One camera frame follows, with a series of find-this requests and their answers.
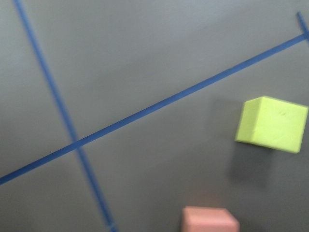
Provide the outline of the orange foam block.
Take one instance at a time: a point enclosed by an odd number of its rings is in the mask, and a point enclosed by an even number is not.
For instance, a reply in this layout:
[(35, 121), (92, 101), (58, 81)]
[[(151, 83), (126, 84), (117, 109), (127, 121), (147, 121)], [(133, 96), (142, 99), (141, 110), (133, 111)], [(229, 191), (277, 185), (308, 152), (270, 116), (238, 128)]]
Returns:
[(186, 206), (182, 213), (182, 232), (240, 231), (239, 222), (225, 208)]

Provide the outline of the yellow foam block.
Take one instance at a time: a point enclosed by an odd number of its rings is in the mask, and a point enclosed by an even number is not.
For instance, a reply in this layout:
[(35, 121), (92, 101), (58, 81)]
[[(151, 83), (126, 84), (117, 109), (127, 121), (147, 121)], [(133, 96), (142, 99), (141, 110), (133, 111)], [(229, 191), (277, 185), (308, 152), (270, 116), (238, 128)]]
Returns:
[(235, 141), (297, 154), (309, 108), (268, 96), (244, 102)]

